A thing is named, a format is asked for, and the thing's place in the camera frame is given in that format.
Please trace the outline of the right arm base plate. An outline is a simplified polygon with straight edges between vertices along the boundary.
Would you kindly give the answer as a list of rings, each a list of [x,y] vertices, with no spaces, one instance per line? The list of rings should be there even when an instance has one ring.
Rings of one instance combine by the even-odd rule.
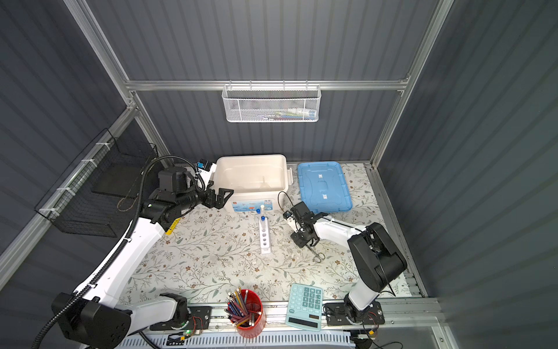
[[[359,311],[350,304],[327,302],[323,305],[323,313],[330,327],[343,326],[379,326],[385,324],[384,312],[379,302],[373,301],[367,308]]]

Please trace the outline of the mint green calculator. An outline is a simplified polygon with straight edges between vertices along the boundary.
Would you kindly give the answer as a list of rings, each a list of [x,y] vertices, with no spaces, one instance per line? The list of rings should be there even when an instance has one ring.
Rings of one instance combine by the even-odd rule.
[[[322,327],[323,290],[293,284],[289,294],[285,324],[299,330],[319,332]]]

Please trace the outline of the white test tube rack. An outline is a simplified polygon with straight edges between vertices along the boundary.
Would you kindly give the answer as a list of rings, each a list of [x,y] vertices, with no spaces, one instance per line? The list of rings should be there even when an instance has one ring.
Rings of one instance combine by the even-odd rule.
[[[270,226],[269,220],[267,218],[268,227],[267,230],[262,228],[261,222],[259,221],[260,227],[260,249],[262,254],[270,254],[271,253],[271,244],[270,244]]]

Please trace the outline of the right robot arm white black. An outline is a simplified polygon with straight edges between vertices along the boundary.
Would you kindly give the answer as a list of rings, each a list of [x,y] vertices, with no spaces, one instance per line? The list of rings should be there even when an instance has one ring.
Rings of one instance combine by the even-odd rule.
[[[283,213],[292,228],[292,241],[310,250],[322,240],[350,250],[360,280],[344,297],[348,321],[359,324],[373,301],[408,268],[407,260],[383,225],[353,225],[326,213],[315,214],[304,202]]]

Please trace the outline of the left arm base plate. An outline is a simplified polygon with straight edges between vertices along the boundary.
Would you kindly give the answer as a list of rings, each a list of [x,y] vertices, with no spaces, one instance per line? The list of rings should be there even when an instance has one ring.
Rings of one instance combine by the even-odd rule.
[[[211,321],[212,307],[210,306],[190,306],[188,308],[189,318],[182,322],[166,321],[150,325],[151,331],[171,331],[171,330],[207,330]]]

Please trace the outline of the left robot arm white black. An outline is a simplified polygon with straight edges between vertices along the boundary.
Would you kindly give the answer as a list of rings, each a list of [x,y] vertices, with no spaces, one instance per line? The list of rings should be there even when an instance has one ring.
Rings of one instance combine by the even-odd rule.
[[[166,292],[130,308],[118,308],[117,304],[143,258],[178,219],[198,205],[222,209],[234,191],[214,189],[215,163],[202,159],[192,164],[178,157],[180,166],[160,171],[158,188],[144,199],[149,172],[161,161],[163,157],[152,160],[142,171],[137,207],[124,235],[71,294],[55,298],[54,316],[39,331],[32,348],[39,348],[55,325],[69,340],[91,348],[115,348],[127,336],[142,333],[153,324],[169,323],[178,329],[187,326],[191,315],[183,296]]]

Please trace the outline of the red pencil cup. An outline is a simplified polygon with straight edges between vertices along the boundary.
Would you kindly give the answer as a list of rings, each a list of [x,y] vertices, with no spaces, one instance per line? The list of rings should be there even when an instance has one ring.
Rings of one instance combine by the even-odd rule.
[[[267,324],[263,303],[251,289],[229,292],[225,312],[238,334],[249,340],[261,335]]]

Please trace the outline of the metal scissors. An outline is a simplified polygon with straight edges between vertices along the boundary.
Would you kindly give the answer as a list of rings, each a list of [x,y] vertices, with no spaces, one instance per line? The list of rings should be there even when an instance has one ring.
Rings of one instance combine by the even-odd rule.
[[[306,248],[312,253],[312,261],[314,263],[322,263],[325,260],[326,256],[324,253],[317,252],[313,247],[308,245],[306,246]]]

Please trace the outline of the white plastic storage bin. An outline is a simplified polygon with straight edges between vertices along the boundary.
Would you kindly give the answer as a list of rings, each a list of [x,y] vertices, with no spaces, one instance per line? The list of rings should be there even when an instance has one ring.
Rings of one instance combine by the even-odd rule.
[[[265,176],[273,181],[273,189],[261,191],[259,181]],[[217,160],[214,187],[234,190],[225,210],[255,212],[263,204],[265,211],[279,209],[278,195],[293,184],[292,169],[281,154],[258,156],[225,156]]]

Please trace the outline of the blue plastic bin lid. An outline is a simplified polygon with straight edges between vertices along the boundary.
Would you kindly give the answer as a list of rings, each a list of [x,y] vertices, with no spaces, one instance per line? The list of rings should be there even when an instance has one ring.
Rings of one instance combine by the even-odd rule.
[[[297,166],[297,174],[301,199],[314,214],[348,212],[353,208],[340,163],[301,163]]]

